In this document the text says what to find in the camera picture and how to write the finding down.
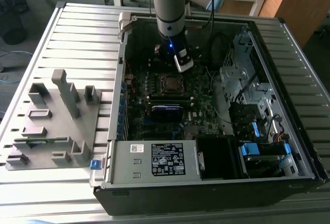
sticker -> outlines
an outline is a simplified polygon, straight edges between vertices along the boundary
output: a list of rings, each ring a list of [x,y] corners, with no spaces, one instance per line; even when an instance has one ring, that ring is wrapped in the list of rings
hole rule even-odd
[[[143,153],[144,145],[143,144],[131,144],[130,152],[131,153]]]
[[[151,156],[152,174],[154,176],[186,174],[184,148],[182,143],[152,144]]]

chip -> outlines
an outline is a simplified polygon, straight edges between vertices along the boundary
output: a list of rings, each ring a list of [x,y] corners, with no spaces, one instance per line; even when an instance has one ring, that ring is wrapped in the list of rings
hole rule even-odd
[[[182,76],[163,75],[161,77],[161,93],[162,95],[183,95]]]

robotic arm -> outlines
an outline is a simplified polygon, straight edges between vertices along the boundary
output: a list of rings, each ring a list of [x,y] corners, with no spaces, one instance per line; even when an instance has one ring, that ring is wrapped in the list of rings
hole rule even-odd
[[[212,0],[192,0],[212,10]],[[214,9],[220,9],[224,0],[214,0]],[[154,0],[157,26],[162,42],[174,51],[179,72],[193,67],[193,58],[185,36],[185,0]]]

metal bracket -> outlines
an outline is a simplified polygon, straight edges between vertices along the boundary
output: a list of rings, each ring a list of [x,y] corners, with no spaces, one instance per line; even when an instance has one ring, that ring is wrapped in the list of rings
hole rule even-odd
[[[120,33],[126,32],[131,29],[131,13],[130,12],[122,12],[119,15],[119,31]]]

blue cable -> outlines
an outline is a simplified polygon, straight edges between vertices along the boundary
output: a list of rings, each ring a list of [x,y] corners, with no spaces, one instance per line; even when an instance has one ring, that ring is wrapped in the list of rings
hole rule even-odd
[[[8,52],[6,52],[4,54],[1,54],[0,57],[3,57],[3,56],[5,56],[7,54],[10,54],[10,53],[26,53],[26,54],[29,54],[31,57],[33,56],[33,54],[32,53],[29,53],[28,51],[15,50],[15,51],[8,51]],[[13,84],[13,83],[19,83],[20,81],[5,81],[5,80],[1,80],[0,79],[0,82]]]
[[[0,82],[13,84],[13,83],[19,83],[20,81],[5,81],[0,79]]]
[[[23,51],[23,50],[15,50],[15,51],[9,51],[7,53],[3,53],[2,55],[0,55],[0,57],[3,57],[7,54],[10,54],[10,53],[26,53],[26,54],[29,54],[31,57],[33,56],[32,53],[29,53],[28,51]]]

